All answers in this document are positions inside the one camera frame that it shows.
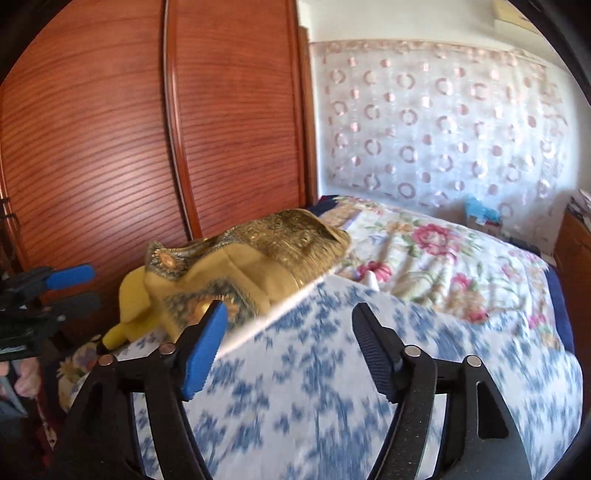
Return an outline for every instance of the floral quilt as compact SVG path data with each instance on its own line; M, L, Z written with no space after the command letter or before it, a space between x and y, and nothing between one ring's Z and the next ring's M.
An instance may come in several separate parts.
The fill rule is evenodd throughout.
M476 325L526 325L546 345L561 347L541 258L444 220L353 197L337 200L322 218L352 239L340 276L359 281L372 271L379 289L400 299Z
M562 456L582 409L582 374L573 355L544 346L527 328L509 332L488 322L458 322L329 275L275 323L217 359L204 389L184 404L214 479L368 477L396 406L377 392L355 340L351 313L359 302L405 344L433 358L483 359L518 427L534 480ZM118 358L148 355L163 339L155 330ZM445 395L438 395L418 480L433 473L444 410ZM146 474L160 479L141 394L134 412Z

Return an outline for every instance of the white patterned curtain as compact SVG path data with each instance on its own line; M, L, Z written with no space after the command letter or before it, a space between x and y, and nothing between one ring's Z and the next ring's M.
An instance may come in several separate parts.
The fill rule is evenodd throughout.
M501 212L506 231L552 250L570 145L544 66L522 51L422 41L316 43L311 52L324 193L456 222L472 194Z

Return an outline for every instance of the blue floral bed sheet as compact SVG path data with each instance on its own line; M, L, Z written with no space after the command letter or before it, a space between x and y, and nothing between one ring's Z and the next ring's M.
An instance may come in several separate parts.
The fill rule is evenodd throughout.
M396 406L378 394L353 336L359 302L434 358L480 356L519 428L533 478L560 459L581 419L582 373L572 354L543 346L525 318L513 332L498 323L471 325L330 275L280 320L217 359L203 391L185 404L215 480L367 478ZM118 356L148 355L163 340L155 330ZM433 473L445 400L436 398L420 479ZM134 408L146 473L162 478L143 395L135 395Z

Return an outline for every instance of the sliding wardrobe door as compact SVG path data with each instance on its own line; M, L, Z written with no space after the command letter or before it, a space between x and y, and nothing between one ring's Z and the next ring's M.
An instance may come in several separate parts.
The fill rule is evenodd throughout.
M168 0L165 81L193 236L305 199L293 0Z
M186 243L168 151L162 0L73 0L2 85L3 191L28 267L91 263L102 311L73 340L116 323L118 288L147 242Z

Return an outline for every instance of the silver bolt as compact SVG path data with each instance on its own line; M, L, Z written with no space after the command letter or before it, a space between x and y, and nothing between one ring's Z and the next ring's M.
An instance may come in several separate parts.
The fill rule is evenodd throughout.
M162 354L162 355L170 355L171 353L174 353L174 351L177 349L176 345L174 343L163 343L162 345L160 345L160 347L158 348L158 351Z
M414 345L408 345L404 348L404 353L406 353L408 356L417 357L421 356L421 349Z
M468 362L468 365L471 367L478 368L482 366L482 360L480 360L476 355L469 355L466 362Z
M106 367L107 365L112 364L114 360L115 357L108 353L107 355L103 355L99 358L99 365L102 367Z

